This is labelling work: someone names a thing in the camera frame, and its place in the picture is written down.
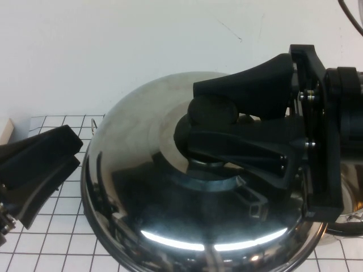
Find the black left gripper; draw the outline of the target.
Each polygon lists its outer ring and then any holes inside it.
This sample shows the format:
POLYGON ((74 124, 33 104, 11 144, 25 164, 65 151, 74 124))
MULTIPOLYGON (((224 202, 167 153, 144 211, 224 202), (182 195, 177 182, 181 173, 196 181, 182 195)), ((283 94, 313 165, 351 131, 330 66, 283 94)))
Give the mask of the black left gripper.
POLYGON ((44 203, 80 165, 74 155, 82 146, 67 125, 1 146, 1 237, 16 220, 31 227, 44 203), (17 189, 17 184, 24 185, 17 189))

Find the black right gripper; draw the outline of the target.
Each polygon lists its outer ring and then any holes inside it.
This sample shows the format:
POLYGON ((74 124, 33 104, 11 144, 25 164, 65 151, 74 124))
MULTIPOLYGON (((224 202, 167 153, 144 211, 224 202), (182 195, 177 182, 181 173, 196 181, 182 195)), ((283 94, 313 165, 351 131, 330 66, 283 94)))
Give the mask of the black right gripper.
POLYGON ((292 44, 286 143, 268 137, 260 125, 218 128, 195 126, 187 149, 217 161, 231 163, 259 176, 275 188, 290 181, 302 185, 302 218, 334 222, 343 210, 340 181, 340 92, 330 87, 339 72, 326 69, 313 45, 292 44))

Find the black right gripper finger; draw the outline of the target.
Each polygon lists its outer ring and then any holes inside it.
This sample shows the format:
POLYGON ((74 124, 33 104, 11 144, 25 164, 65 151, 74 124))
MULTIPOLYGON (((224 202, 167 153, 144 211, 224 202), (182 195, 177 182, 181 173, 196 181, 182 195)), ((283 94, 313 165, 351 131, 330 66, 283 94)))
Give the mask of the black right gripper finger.
POLYGON ((251 69, 193 84, 193 95, 218 95, 232 101, 240 113, 271 120, 283 118, 290 100, 293 60, 279 54, 251 69))

